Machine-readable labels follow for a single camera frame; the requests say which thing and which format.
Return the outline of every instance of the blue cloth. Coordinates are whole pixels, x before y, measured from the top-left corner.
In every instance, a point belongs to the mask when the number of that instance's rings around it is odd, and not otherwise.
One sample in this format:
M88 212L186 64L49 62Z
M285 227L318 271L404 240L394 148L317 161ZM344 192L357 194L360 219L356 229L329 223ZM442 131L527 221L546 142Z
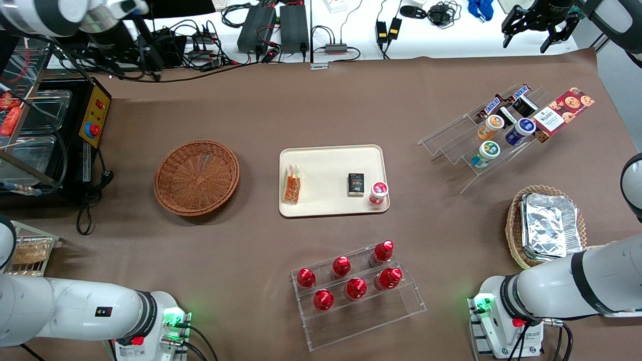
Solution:
M468 11L483 21L492 19L492 0L469 0Z

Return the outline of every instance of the white tray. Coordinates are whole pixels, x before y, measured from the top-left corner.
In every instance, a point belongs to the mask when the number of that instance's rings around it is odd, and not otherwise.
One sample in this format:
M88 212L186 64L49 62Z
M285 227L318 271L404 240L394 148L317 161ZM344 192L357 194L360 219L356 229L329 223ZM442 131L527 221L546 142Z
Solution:
M286 168L296 164L301 171L299 203L285 204ZM365 194L348 196L348 173L363 173ZM378 206L368 197L372 184L388 182L383 151L378 145L292 148L279 158L279 209L286 217L381 213L390 207L390 195Z

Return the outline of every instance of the table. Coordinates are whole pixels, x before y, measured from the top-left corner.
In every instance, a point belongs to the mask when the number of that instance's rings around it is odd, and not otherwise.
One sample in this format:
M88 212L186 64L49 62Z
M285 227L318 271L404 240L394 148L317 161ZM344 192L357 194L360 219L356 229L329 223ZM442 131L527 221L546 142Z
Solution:
M166 74L180 78L185 71ZM258 78L272 85L247 85ZM261 64L172 84L100 80L115 97L101 147L116 176L92 210L95 232L76 234L75 208L7 215L65 240L65 248L53 252L50 277L174 295L194 312L194 325L221 361L472 360L465 299L487 277L520 271L503 229L513 196L531 184L556 187L578 204L590 245L642 231L619 189L621 168L636 149L599 81L592 50L339 63L325 71ZM519 82L552 94L577 86L596 104L459 195L467 182L461 168L432 161L417 140ZM382 85L390 91L380 91ZM153 175L174 147L203 138L236 153L239 186L220 211L180 218L156 202ZM393 199L386 213L279 214L281 150L371 143L384 152ZM309 353L288 272L385 239L396 241L395 256L417 281L428 312ZM573 359L635 359L642 352L639 323L572 322ZM557 331L546 330L541 360L551 358L556 341ZM47 360L107 359L99 342L36 339L29 345ZM0 349L0 359L31 358L15 348Z
M230 0L229 4L243 4L246 2L246 0ZM251 0L250 2L252 4L258 3L255 0ZM424 9L429 9L430 6L437 2L438 0L428 0L424 5ZM339 41L341 23L345 20L348 12L358 6L359 0L348 0L347 3L347 11L331 14L328 12L323 0L311 0L313 24L329 26L333 29L337 36L336 39ZM309 4L310 3L306 4L308 25L310 24ZM358 48L361 51L360 60L379 60L382 58L374 38L374 23L380 9L380 4L380 2L368 3L368 1L364 1L361 7L350 15L348 22L343 27L343 34L345 35L343 41L346 42L348 46ZM461 5L464 6L461 19L457 20L455 25L446 30L438 29L436 26L430 24L428 20L408 19L400 15L403 21L401 31L399 32L399 39L393 41L390 46L390 51L387 53L388 56L396 59L410 59L417 57L469 58L540 55L539 47L548 36L548 33L526 31L513 37L510 45L504 49L502 48L503 34L501 32L501 23L506 17L506 14L504 14L499 3L493 1L494 16L492 20L486 23L481 23L468 12L466 8L467 1L462 0ZM380 20L386 21L386 24L390 26L390 21L392 17L394 17L398 7L398 0L387 0L383 5ZM247 10L237 10L230 13L228 18L232 22L243 22L246 14ZM236 46L236 40L241 29L234 29L223 25L220 12L194 17L158 19L155 21L155 25L156 28L159 29L163 26L172 26L185 19L192 19L199 25L205 24L208 20L212 21L216 25L225 52L238 62L247 61L247 55L238 53ZM146 21L146 23L149 29L152 30L152 22ZM137 32L133 22L127 21L126 25L132 35L136 36ZM184 35L191 35L193 30L183 27L178 29L178 32ZM272 41L278 43L280 40L281 35L279 32L276 32L272 37ZM325 46L327 42L328 38L325 32L315 31L315 49L319 46ZM191 43L188 42L186 53L191 49ZM546 54L557 55L577 49L575 41L573 38L570 38L568 41L551 45ZM331 56L319 51L315 54L315 62L327 62L341 58L351 58L353 56L352 54L343 57ZM303 57L300 53L293 54L292 56L286 54L281 57L281 61L301 62L303 61ZM306 57L306 61L309 62L309 54ZM62 67L58 63L58 59L52 59L49 63L49 68L60 69Z

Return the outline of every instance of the red bottle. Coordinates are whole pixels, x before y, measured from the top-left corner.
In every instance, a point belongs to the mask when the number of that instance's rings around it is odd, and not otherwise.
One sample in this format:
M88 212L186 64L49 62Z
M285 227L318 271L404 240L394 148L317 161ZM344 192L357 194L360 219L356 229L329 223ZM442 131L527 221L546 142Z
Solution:
M328 290L319 290L315 293L313 302L317 311L328 311L334 304L334 296Z
M341 256L332 262L332 275L335 279L344 277L350 272L350 260L348 257Z
M370 255L370 266L376 267L386 263L392 257L392 249L394 247L395 244L391 240L376 245Z
M379 291L391 290L399 284L402 277L403 277L403 272L401 272L400 269L382 270L374 278L374 288L376 288Z
M297 282L301 288L310 288L317 283L317 277L310 269L301 269L297 275Z
M368 285L361 278L353 278L345 285L345 295L350 301L360 299L367 290Z

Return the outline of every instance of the round wicker basket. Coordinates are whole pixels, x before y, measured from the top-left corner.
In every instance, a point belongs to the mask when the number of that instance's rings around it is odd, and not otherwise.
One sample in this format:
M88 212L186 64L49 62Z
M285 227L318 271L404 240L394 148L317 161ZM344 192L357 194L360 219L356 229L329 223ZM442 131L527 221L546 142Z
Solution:
M513 256L515 262L523 268L529 269L532 266L536 266L541 261L531 260L526 257L522 249L522 221L521 221L521 208L519 203L521 202L521 197L527 193L539 193L543 195L551 196L566 196L563 192L549 186L529 186L521 191L513 198L512 203L508 209L508 219L506 222L506 239L508 240L508 248L510 249L510 255ZM577 212L577 231L580 234L580 241L582 242L582 248L586 249L586 225L584 224L584 218L582 214Z
M154 195L176 215L200 216L225 203L238 181L231 150L215 141L192 141L165 156L154 176Z

